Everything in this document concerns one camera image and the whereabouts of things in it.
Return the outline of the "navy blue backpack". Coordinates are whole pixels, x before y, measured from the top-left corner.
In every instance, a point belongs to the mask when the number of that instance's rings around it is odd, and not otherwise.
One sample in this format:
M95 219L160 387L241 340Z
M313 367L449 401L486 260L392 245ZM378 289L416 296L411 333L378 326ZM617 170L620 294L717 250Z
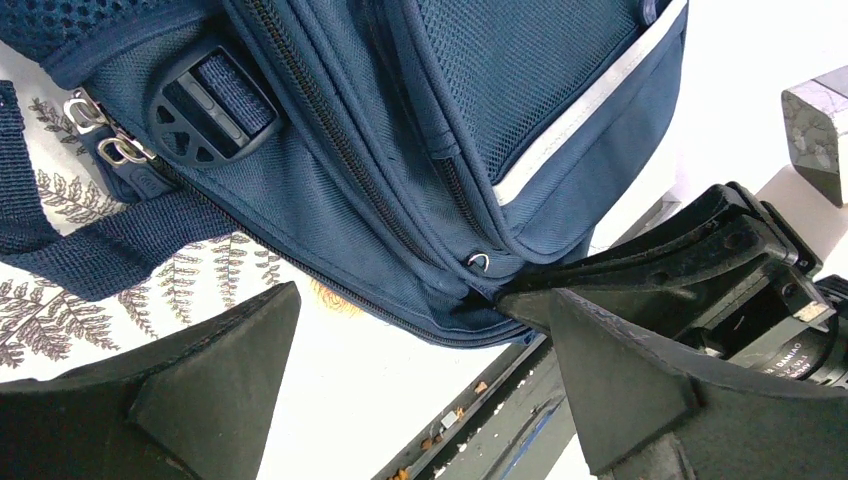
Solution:
M529 343L517 276L582 258L662 141L685 1L5 1L127 208L42 211L1 85L1 260L89 301L242 230L455 348Z

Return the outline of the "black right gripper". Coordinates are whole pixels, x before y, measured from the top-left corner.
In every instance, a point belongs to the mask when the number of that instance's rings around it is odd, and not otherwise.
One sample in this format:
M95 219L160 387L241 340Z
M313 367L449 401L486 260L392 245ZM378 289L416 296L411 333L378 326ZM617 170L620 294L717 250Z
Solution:
M845 388L847 281L814 281L822 267L771 203L730 182L637 238L516 278L496 308L549 332L543 300L566 289L712 357Z

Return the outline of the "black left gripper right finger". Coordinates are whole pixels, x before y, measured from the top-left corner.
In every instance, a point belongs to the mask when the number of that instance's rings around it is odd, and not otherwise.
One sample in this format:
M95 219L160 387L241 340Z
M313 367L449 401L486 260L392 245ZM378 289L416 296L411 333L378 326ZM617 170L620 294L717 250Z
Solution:
M567 291L551 333L601 479L843 479L847 395L698 353Z

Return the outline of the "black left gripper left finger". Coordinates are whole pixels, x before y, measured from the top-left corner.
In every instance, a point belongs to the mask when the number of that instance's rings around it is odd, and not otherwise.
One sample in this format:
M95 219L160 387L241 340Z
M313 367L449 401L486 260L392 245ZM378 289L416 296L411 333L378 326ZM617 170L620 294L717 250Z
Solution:
M1 387L5 479L253 479L301 308L294 283L54 379Z

